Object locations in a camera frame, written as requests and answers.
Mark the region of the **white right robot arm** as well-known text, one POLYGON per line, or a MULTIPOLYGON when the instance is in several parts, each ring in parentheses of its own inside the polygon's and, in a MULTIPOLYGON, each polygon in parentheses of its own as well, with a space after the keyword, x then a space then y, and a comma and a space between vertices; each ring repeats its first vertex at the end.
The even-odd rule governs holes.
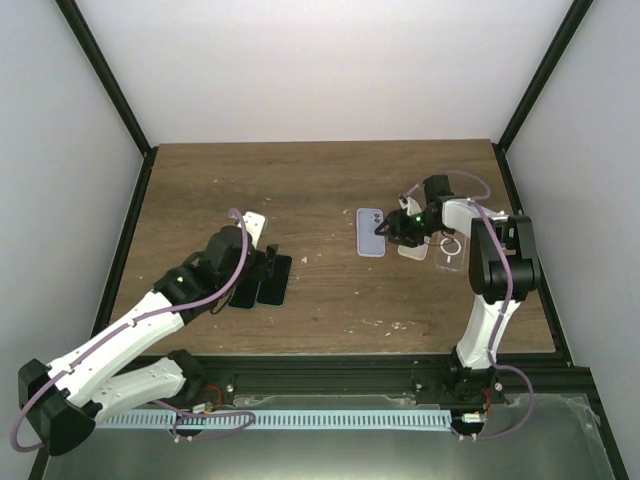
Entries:
POLYGON ((422 182, 425 204, 410 192, 399 196, 399 208, 372 217, 373 234, 404 249, 419 249, 436 233, 461 234, 469 242, 468 278, 474 293, 466 330, 452 352, 450 372, 443 380, 447 396, 465 403, 491 386, 499 344, 511 316, 535 291, 541 280, 532 220, 526 215, 493 211, 481 202, 491 189, 479 180, 484 192, 461 196, 451 190, 450 172, 432 175, 422 182))

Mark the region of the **lilac phone case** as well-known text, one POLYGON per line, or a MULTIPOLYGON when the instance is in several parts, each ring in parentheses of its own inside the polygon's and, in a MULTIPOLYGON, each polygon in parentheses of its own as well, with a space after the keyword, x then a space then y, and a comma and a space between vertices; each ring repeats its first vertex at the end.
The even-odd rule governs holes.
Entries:
POLYGON ((376 233, 382 220, 380 209, 359 208, 356 211, 356 251, 359 256, 382 258, 385 255, 385 237, 376 233))

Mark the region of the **light blue phone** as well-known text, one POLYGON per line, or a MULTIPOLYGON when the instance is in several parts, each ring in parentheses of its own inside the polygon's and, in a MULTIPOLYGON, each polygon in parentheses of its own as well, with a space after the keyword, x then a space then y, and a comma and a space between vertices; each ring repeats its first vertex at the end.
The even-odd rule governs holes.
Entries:
POLYGON ((289 275, 292 266, 292 258, 286 255, 277 255, 273 275, 261 283, 256 301, 258 304, 280 307, 284 304, 289 275))

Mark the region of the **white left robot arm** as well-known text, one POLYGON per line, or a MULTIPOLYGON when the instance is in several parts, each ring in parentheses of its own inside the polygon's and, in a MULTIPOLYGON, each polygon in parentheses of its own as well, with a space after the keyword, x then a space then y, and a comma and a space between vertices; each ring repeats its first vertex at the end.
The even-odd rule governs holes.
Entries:
POLYGON ((70 452, 111 417, 156 400, 196 402, 204 370, 188 351, 174 350, 147 367, 123 369, 143 351, 212 311, 241 281, 266 280, 277 248, 258 250, 266 219, 245 213, 216 232, 206 248, 168 270, 119 320, 69 353, 43 363, 33 359, 18 372, 21 413, 12 426, 14 450, 22 422, 51 456, 70 452))

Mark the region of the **clear phone case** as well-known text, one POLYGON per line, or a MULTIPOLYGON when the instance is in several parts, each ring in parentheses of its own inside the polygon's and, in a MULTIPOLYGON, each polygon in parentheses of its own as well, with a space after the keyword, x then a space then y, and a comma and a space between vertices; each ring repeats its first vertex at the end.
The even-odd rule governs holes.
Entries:
POLYGON ((435 266, 451 272, 462 272, 465 267, 467 239, 458 234, 441 232, 435 246, 435 266))

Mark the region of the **beige phone case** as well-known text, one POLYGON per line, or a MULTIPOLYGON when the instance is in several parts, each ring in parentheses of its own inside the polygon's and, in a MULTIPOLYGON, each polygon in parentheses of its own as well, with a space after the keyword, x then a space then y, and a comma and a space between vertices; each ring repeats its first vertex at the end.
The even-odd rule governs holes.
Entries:
POLYGON ((423 261, 428 253, 429 237, 423 238, 423 243, 416 247, 408 247, 404 245, 398 246, 398 254, 401 257, 408 258, 416 261, 423 261))

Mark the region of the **teal phone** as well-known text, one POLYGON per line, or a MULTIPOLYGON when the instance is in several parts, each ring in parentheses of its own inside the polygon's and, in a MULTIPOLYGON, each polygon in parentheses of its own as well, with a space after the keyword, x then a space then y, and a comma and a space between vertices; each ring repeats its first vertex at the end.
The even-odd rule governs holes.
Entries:
POLYGON ((252 310, 256 304, 259 287, 260 282, 257 280, 244 280, 235 288, 228 306, 241 310, 252 310))

